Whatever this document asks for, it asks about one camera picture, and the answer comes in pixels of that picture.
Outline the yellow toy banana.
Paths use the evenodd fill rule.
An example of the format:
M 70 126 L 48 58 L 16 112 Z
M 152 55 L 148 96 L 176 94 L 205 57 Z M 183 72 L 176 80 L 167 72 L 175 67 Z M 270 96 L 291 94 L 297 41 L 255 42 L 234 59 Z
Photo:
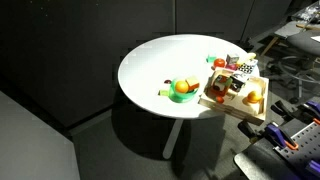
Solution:
M 256 57 L 256 53 L 249 52 L 244 56 L 239 57 L 239 60 L 237 61 L 237 66 L 241 66 L 244 64 L 246 61 L 254 59 Z

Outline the white dog picture block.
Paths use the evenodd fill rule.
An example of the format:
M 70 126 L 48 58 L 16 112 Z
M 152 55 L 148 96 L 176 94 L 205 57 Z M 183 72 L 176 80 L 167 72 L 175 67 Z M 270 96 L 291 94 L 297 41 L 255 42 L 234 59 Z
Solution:
M 258 64 L 257 59 L 251 59 L 251 60 L 246 61 L 244 64 L 242 64 L 238 68 L 238 70 L 243 73 L 246 73 L 246 74 L 251 74 L 257 64 Z

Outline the pink block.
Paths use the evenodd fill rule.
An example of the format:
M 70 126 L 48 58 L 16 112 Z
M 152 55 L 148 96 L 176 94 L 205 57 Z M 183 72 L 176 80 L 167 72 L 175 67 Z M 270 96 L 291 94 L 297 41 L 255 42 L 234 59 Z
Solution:
M 236 64 L 227 64 L 226 69 L 230 69 L 230 70 L 237 70 L 237 65 Z

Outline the wooden tray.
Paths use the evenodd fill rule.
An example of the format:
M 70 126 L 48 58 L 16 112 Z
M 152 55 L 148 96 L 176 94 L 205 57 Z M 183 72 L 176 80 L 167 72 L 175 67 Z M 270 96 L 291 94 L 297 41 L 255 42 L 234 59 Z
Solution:
M 221 96 L 224 99 L 223 103 L 218 103 L 216 101 L 217 96 L 211 92 L 210 88 L 213 80 L 218 75 L 230 77 L 234 72 L 234 70 L 217 67 L 213 75 L 208 79 L 198 103 L 215 111 L 221 111 L 236 118 L 246 120 L 252 124 L 262 124 L 266 118 L 269 85 L 267 78 L 248 74 L 249 79 L 239 92 L 235 92 L 229 88 L 227 94 Z M 251 91 L 257 91 L 262 95 L 262 99 L 258 103 L 249 103 L 247 101 L 247 95 Z

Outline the small red toy ball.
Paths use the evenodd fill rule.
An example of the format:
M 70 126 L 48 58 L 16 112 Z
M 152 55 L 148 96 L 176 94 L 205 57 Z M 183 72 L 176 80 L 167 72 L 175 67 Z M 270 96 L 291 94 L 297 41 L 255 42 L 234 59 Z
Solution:
M 223 99 L 223 97 L 221 97 L 221 96 L 217 96 L 217 97 L 216 97 L 216 101 L 217 101 L 218 103 L 223 103 L 223 102 L 224 102 L 224 99 Z

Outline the yellow toy lemon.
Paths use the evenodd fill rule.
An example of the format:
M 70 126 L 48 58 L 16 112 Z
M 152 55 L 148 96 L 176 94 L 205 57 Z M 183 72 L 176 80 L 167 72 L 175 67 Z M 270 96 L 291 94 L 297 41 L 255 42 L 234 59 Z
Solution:
M 251 91 L 247 95 L 247 101 L 249 103 L 258 103 L 262 99 L 262 95 L 257 91 Z

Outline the purple orange clamp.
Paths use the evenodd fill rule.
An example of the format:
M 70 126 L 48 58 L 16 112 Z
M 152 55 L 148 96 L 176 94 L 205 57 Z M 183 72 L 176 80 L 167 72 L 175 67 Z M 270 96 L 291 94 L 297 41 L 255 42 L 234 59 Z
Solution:
M 299 145 L 279 126 L 270 123 L 265 128 L 266 134 L 282 149 L 297 150 Z

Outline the round white table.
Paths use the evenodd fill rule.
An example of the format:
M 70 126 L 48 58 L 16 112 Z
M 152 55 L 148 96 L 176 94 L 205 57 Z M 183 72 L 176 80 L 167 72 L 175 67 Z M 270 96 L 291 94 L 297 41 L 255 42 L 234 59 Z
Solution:
M 239 46 L 211 36 L 180 34 L 148 41 L 122 60 L 118 68 L 118 83 L 124 94 L 138 107 L 159 116 L 174 120 L 173 128 L 165 144 L 162 156 L 171 157 L 182 123 L 185 120 L 209 119 L 218 116 L 198 103 L 194 97 L 186 103 L 176 103 L 160 96 L 166 80 L 196 76 L 205 86 L 212 75 L 209 55 L 224 58 L 229 54 L 241 57 L 246 51 Z

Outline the orange wooden block in bowl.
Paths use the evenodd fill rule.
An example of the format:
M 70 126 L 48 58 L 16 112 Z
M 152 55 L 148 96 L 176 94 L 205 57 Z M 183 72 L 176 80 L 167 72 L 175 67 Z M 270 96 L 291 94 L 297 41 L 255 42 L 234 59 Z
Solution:
M 188 77 L 186 79 L 186 82 L 188 84 L 189 91 L 192 91 L 192 90 L 197 89 L 199 87 L 199 81 L 195 76 Z

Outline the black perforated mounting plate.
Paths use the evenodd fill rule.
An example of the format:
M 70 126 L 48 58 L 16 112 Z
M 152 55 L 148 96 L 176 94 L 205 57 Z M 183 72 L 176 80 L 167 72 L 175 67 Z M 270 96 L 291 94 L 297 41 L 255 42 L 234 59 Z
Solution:
M 297 170 L 320 172 L 320 124 L 312 122 L 292 136 L 297 148 L 275 147 L 274 150 Z

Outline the green translucent block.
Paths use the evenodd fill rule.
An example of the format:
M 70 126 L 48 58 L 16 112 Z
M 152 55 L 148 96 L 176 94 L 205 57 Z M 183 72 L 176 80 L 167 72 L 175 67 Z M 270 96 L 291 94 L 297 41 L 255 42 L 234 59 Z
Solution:
M 215 60 L 216 60 L 216 56 L 214 55 L 208 55 L 207 58 L 206 58 L 206 62 L 208 63 L 213 63 Z

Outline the dark red small toy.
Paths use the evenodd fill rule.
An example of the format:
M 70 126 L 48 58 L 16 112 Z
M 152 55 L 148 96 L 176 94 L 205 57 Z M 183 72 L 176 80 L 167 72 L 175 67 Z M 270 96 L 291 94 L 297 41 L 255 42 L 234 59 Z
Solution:
M 171 83 L 172 83 L 172 80 L 165 80 L 164 83 L 165 83 L 165 84 L 171 84 Z

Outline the grey letter block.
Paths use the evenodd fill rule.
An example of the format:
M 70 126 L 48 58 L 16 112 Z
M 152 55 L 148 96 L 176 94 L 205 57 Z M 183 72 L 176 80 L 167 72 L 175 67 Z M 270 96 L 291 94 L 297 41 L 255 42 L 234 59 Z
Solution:
M 238 60 L 239 56 L 237 54 L 228 54 L 226 58 L 228 64 L 236 64 Z

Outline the grey office chair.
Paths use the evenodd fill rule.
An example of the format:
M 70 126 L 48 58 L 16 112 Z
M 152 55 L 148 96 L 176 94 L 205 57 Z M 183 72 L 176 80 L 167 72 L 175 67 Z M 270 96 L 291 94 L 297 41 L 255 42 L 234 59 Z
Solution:
M 297 82 L 298 92 L 289 99 L 292 104 L 301 99 L 304 83 L 320 84 L 319 69 L 315 68 L 320 59 L 319 37 L 319 30 L 307 30 L 287 38 L 289 45 L 300 53 L 300 56 L 286 56 L 278 61 L 280 70 Z

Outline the red toy tomato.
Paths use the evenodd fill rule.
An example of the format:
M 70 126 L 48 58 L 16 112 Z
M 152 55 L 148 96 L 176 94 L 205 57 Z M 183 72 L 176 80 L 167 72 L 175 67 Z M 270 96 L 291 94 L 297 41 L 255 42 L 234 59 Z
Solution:
M 214 67 L 222 67 L 224 68 L 226 65 L 226 61 L 222 58 L 217 58 L 214 60 L 213 66 Z

